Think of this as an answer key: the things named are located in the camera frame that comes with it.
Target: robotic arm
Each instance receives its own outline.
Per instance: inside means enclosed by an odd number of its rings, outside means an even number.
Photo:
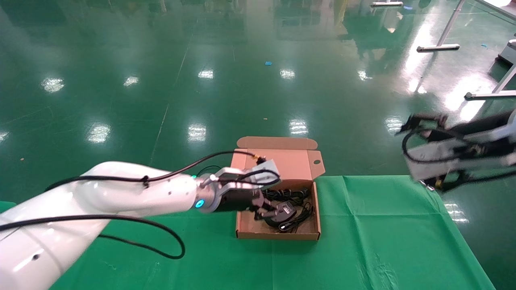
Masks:
[[[153,178],[169,172],[123,162],[101,163],[84,175]],[[255,212],[255,219],[274,216],[262,195],[263,184],[279,182],[269,160],[248,170],[222,168],[193,179],[175,174],[148,185],[137,182],[72,182],[29,199],[0,215],[0,227],[45,217],[113,214],[145,217],[197,209],[204,213]],[[9,290],[46,290],[79,258],[110,220],[69,220],[29,225],[0,232],[0,285]]]
[[[516,164],[516,110],[446,126],[445,115],[412,115],[399,133],[407,133],[402,149],[410,174],[432,189],[446,192],[459,185],[516,175],[516,171],[474,176],[475,170],[500,169]],[[423,126],[432,123],[435,127]],[[426,144],[407,149],[419,135]]]

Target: black cable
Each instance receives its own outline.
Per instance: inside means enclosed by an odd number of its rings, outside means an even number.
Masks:
[[[303,205],[303,200],[308,197],[308,190],[295,190],[290,189],[266,189],[262,190],[263,196],[270,201],[291,201],[296,205]]]
[[[280,232],[291,232],[295,233],[297,231],[297,228],[299,225],[304,222],[307,218],[309,218],[314,213],[314,207],[310,202],[307,202],[303,206],[303,210],[301,213],[286,222],[281,223],[278,228],[280,229]]]
[[[445,182],[445,183],[443,183],[442,187],[443,187],[443,191],[449,191],[449,190],[452,190],[463,184],[493,181],[493,180],[503,179],[503,178],[507,178],[507,177],[511,177],[511,176],[515,176],[515,175],[516,175],[516,170],[498,174],[498,175],[484,176],[484,177],[480,177],[480,178],[467,178],[467,179],[464,179],[461,181],[455,181],[455,182]]]
[[[217,168],[218,170],[222,169],[222,167],[220,167],[218,165],[209,165],[209,166],[206,166],[203,169],[199,170],[199,172],[197,172],[196,176],[200,176],[201,173],[203,173],[206,169],[209,169],[209,168]]]
[[[424,131],[437,131],[437,132],[440,132],[442,134],[446,134],[446,135],[450,136],[451,138],[455,138],[455,139],[457,139],[457,140],[459,140],[461,142],[464,142],[464,143],[466,143],[468,145],[471,145],[471,146],[482,146],[481,144],[478,144],[478,143],[475,143],[475,142],[472,142],[472,141],[469,141],[469,140],[465,139],[464,135],[459,134],[457,132],[453,132],[453,131],[442,129],[442,128],[424,128],[424,127],[419,127],[419,128],[415,128],[414,130],[409,132],[403,138],[403,141],[401,142],[401,150],[403,151],[403,155],[407,159],[409,159],[410,161],[413,161],[413,162],[416,162],[416,163],[441,163],[441,162],[455,160],[455,159],[458,159],[458,158],[461,158],[462,156],[464,156],[464,153],[461,153],[461,154],[455,154],[455,155],[447,157],[447,158],[430,159],[430,160],[423,160],[423,159],[417,159],[417,158],[412,157],[408,153],[407,142],[410,139],[410,137],[412,137],[413,135],[419,134],[419,133],[424,132]]]
[[[253,181],[245,181],[243,179],[246,179],[248,177],[251,177],[253,175],[256,175],[256,174],[259,174],[259,173],[271,173],[272,175],[276,176],[276,179],[273,180],[273,181],[269,181],[269,182],[253,182]],[[256,170],[256,171],[252,171],[252,172],[249,172],[249,173],[246,173],[244,175],[241,175],[239,176],[237,179],[219,179],[218,182],[221,182],[221,183],[224,183],[224,182],[239,182],[239,183],[246,183],[246,184],[252,184],[252,185],[262,185],[262,186],[269,186],[269,185],[274,185],[278,182],[280,182],[281,179],[280,179],[280,176],[272,171],[272,170],[268,170],[268,169],[260,169],[260,170]]]
[[[160,229],[166,231],[167,233],[171,234],[178,241],[179,245],[181,246],[181,254],[179,254],[177,256],[169,255],[169,254],[167,254],[165,252],[162,252],[162,251],[160,251],[160,250],[158,250],[158,249],[156,249],[154,247],[151,247],[149,245],[140,244],[140,243],[137,243],[137,242],[134,242],[134,241],[126,240],[126,239],[115,237],[115,236],[111,236],[111,235],[101,234],[101,235],[99,235],[99,237],[113,239],[113,240],[121,241],[123,243],[129,244],[129,245],[132,245],[132,246],[136,246],[136,247],[144,248],[144,249],[147,249],[147,250],[151,250],[151,251],[153,251],[153,252],[155,252],[155,253],[157,253],[159,255],[162,255],[162,256],[164,256],[166,258],[169,258],[169,259],[172,259],[172,260],[181,259],[185,255],[185,244],[183,243],[183,240],[181,240],[179,235],[176,234],[176,232],[173,231],[171,228],[169,228],[169,227],[167,227],[167,226],[165,226],[165,225],[163,225],[161,223],[152,221],[152,220],[136,218],[136,217],[130,217],[130,216],[119,216],[119,215],[76,215],[76,216],[36,218],[36,219],[15,221],[15,222],[7,223],[7,224],[2,224],[2,225],[0,225],[0,232],[7,231],[7,230],[10,230],[10,229],[20,228],[20,227],[26,227],[28,225],[42,224],[42,223],[48,223],[48,222],[68,221],[68,220],[86,220],[86,219],[128,220],[128,221],[144,223],[144,224],[148,224],[148,225],[151,225],[153,227],[156,227],[156,228],[160,228]]]
[[[211,158],[213,158],[215,156],[222,155],[222,154],[244,154],[244,155],[249,155],[249,156],[252,156],[252,157],[258,157],[258,156],[256,156],[253,153],[245,152],[245,151],[238,151],[238,150],[221,151],[221,152],[217,152],[217,153],[213,153],[213,154],[210,154],[208,156],[205,156],[205,157],[197,160],[196,162],[194,162],[194,163],[192,163],[192,164],[190,164],[190,165],[188,165],[188,166],[186,166],[186,167],[184,167],[182,169],[179,169],[179,170],[167,173],[165,175],[153,177],[153,178],[150,178],[148,176],[144,176],[144,177],[139,179],[139,178],[124,178],[124,177],[117,177],[117,176],[83,175],[83,176],[76,176],[76,177],[67,178],[67,179],[63,179],[61,181],[55,182],[55,183],[51,184],[49,187],[47,187],[45,189],[45,191],[49,191],[49,190],[51,190],[53,188],[56,188],[58,186],[61,186],[63,184],[74,182],[74,181],[93,181],[93,180],[143,182],[144,186],[148,186],[149,182],[160,181],[160,180],[163,180],[163,179],[170,178],[170,177],[172,177],[174,175],[177,175],[179,173],[182,173],[182,172],[184,172],[184,171],[194,167],[195,165],[197,165],[197,164],[199,164],[201,162],[204,162],[204,161],[206,161],[208,159],[211,159]]]

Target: cardboard box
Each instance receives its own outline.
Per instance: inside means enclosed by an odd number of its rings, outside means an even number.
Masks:
[[[307,138],[288,137],[243,137],[236,143],[238,150],[248,151],[267,160],[273,159],[278,167],[282,182],[272,189],[301,190],[308,188],[311,195],[305,200],[314,206],[314,214],[299,225],[295,233],[280,233],[263,220],[254,220],[252,212],[238,212],[236,236],[247,239],[291,239],[319,240],[321,235],[319,204],[317,202],[316,177],[325,172],[323,159],[317,149],[317,142]],[[234,154],[231,167],[245,169],[256,162],[243,154]]]

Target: box flap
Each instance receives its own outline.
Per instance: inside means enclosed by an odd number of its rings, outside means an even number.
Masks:
[[[267,160],[274,160],[281,180],[312,180],[311,161],[307,150],[284,150],[284,149],[248,149],[249,152],[264,156]],[[231,166],[236,168],[251,168],[256,166],[256,161],[251,156],[233,154]]]
[[[247,136],[240,138],[236,145],[239,148],[258,149],[289,149],[289,150],[315,150],[317,142],[308,138],[290,137],[256,137]]]
[[[310,172],[312,173],[312,180],[321,176],[326,169],[324,169],[323,158],[320,151],[307,151],[308,161],[310,162]]]

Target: table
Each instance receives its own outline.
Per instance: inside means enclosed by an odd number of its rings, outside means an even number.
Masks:
[[[408,176],[321,176],[319,241],[240,240],[235,214],[152,218],[181,260],[97,239],[52,290],[494,289],[440,197]],[[105,234],[177,253],[167,234],[112,221]]]

